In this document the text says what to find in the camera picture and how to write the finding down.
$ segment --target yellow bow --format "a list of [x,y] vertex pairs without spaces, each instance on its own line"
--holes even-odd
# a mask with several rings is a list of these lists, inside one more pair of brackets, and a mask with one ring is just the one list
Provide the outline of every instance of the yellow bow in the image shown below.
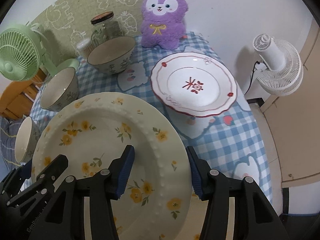
[[160,29],[166,29],[167,28],[167,25],[165,25],[165,24],[161,24],[161,25],[154,25],[154,24],[150,24],[150,28],[151,29],[155,29],[155,31],[153,32],[153,34],[156,34],[156,33],[158,33],[158,34],[160,34],[160,35],[162,35],[162,33],[161,33],[161,31],[160,31]]

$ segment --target yellow flower plate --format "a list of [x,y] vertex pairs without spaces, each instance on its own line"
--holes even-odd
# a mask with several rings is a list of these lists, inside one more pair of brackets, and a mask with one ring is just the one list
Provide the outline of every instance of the yellow flower plate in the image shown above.
[[[112,202],[120,240],[174,240],[191,200],[191,171],[183,143],[169,121],[137,97],[103,92],[63,108],[42,133],[33,156],[32,179],[58,155],[68,175],[93,176],[119,158],[127,144],[135,160],[125,193]],[[85,199],[85,234],[91,239],[89,202]]]

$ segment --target floor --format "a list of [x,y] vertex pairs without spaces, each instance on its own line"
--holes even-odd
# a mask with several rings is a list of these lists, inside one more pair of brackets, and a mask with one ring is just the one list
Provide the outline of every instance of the floor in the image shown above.
[[281,188],[281,170],[276,145],[273,141],[273,137],[267,120],[264,114],[260,111],[259,106],[257,104],[250,104],[250,108],[253,116],[257,121],[268,158],[273,195],[272,206],[275,209],[276,213],[280,215],[282,213],[283,201]]

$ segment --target glass jar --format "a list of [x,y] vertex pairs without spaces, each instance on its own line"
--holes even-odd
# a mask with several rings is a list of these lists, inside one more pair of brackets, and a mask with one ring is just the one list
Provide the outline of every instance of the glass jar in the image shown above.
[[119,23],[113,16],[113,12],[105,12],[91,20],[91,24],[94,26],[91,40],[95,47],[107,40],[122,36]]

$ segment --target wooden chair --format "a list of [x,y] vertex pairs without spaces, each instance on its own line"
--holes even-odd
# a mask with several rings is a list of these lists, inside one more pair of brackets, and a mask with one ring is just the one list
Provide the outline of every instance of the wooden chair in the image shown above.
[[0,115],[10,119],[20,119],[23,115],[29,115],[33,101],[36,99],[38,88],[46,78],[45,74],[39,69],[35,77],[28,81],[12,81],[6,87],[0,97]]

